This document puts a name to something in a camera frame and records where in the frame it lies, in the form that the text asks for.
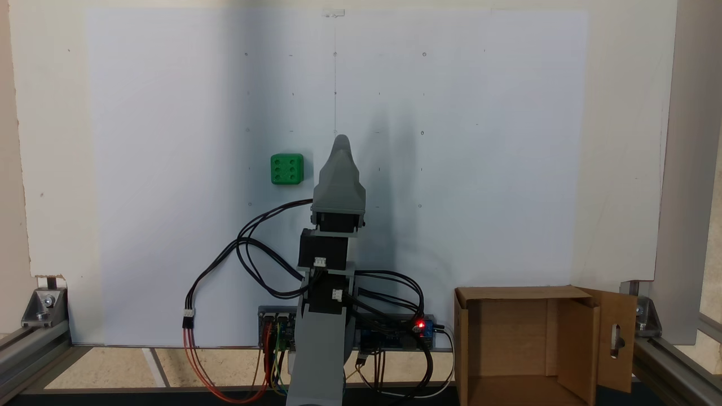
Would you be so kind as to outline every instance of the cardboard box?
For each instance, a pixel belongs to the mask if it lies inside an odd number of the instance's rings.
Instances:
[[[597,384],[631,391],[635,296],[573,286],[454,296],[461,406],[592,406]]]

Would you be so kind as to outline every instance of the vertical line on board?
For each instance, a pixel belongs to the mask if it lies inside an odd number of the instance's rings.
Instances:
[[[334,135],[336,131],[336,23],[334,22]]]

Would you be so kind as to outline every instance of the bolt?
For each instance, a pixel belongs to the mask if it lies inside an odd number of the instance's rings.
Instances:
[[[50,307],[54,303],[55,303],[55,298],[53,297],[53,295],[45,295],[45,297],[43,297],[43,306]]]

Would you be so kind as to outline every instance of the green block with holes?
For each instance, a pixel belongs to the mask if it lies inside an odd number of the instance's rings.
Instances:
[[[303,155],[276,154],[271,157],[271,182],[298,185],[303,180]]]

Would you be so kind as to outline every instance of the wire connector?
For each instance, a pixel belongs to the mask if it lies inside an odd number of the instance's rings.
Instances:
[[[185,308],[183,309],[183,328],[184,329],[193,329],[193,319],[196,316],[196,311],[192,308]]]
[[[343,301],[343,296],[344,296],[344,290],[343,290],[343,289],[333,289],[333,290],[331,291],[331,299],[333,299],[333,300],[335,300],[335,301],[337,301],[337,302]]]
[[[368,358],[368,356],[368,353],[359,351],[358,355],[356,356],[356,367],[361,368],[366,365],[366,359]]]
[[[326,258],[323,258],[322,256],[317,256],[313,261],[313,266],[316,268],[325,268]]]
[[[193,329],[193,317],[183,317],[183,328],[188,330]]]

